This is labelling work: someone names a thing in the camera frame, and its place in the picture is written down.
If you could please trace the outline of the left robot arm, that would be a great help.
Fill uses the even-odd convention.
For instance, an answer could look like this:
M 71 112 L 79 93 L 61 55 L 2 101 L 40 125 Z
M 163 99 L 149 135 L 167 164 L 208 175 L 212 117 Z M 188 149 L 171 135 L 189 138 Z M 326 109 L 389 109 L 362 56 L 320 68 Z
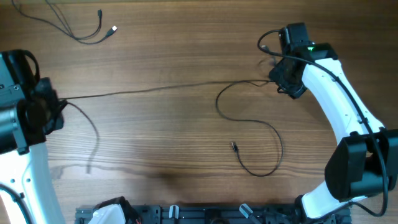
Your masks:
M 11 223 L 64 223 L 46 146 L 63 127 L 62 104 L 36 61 L 28 50 L 1 52 L 1 200 Z

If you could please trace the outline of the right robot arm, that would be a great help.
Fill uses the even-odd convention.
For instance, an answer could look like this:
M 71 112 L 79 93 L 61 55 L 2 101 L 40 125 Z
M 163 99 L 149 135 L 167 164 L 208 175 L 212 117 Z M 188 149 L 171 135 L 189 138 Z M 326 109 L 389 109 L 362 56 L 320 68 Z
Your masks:
M 303 23 L 277 31 L 279 62 L 269 72 L 279 93 L 293 99 L 310 91 L 334 132 L 337 147 L 326 164 L 323 182 L 301 195 L 301 221 L 313 223 L 377 195 L 385 214 L 397 182 L 397 131 L 387 129 L 361 101 L 328 43 L 310 40 Z

